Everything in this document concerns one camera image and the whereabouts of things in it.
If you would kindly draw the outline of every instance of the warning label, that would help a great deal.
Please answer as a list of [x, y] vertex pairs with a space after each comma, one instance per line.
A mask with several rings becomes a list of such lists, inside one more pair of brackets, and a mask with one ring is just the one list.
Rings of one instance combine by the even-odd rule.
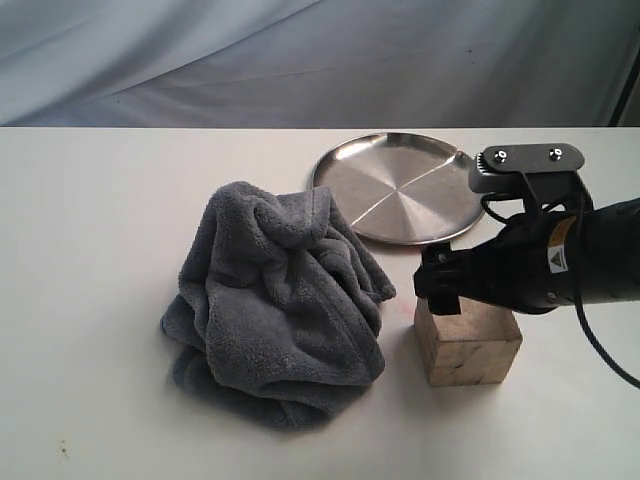
[[561, 220], [549, 236], [549, 243], [547, 245], [547, 261], [549, 263], [549, 271], [551, 273], [563, 273], [569, 270], [564, 244], [567, 240], [569, 229], [575, 221], [576, 217], [569, 217]]

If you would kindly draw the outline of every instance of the yellow warning label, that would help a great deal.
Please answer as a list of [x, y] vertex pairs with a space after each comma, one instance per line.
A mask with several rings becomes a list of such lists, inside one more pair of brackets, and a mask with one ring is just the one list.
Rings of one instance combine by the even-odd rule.
[[576, 217], [569, 217], [558, 222], [558, 224], [551, 232], [551, 236], [549, 237], [549, 248], [560, 247], [564, 245], [565, 241], [567, 240], [567, 233], [569, 233], [569, 229], [575, 221]]

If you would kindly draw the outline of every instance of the screw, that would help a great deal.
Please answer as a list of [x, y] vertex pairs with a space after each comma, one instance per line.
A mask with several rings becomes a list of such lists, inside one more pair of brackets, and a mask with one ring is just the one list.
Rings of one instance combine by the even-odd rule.
[[498, 150], [493, 156], [493, 159], [496, 163], [503, 163], [507, 159], [507, 152], [504, 150]]
[[562, 150], [559, 148], [552, 148], [549, 150], [549, 158], [552, 162], [557, 162], [562, 158]]

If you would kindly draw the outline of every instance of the microfiber towel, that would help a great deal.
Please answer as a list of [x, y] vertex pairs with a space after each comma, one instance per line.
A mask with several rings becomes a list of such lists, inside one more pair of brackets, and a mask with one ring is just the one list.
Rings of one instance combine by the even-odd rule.
[[377, 304], [395, 289], [327, 187], [245, 182], [209, 200], [164, 332], [177, 385], [262, 424], [326, 422], [382, 373]]

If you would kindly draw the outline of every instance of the white backdrop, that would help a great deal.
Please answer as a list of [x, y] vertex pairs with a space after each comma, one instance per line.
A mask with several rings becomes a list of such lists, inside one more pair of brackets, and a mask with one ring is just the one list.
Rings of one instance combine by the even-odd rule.
[[[53, 3], [78, 8], [79, 0]], [[106, 14], [87, 20], [84, 37], [71, 28], [14, 55], [11, 65], [0, 60], [4, 122], [603, 125], [640, 39], [637, 0], [109, 5]], [[5, 50], [6, 34], [0, 33]], [[70, 35], [73, 41], [66, 41]]]

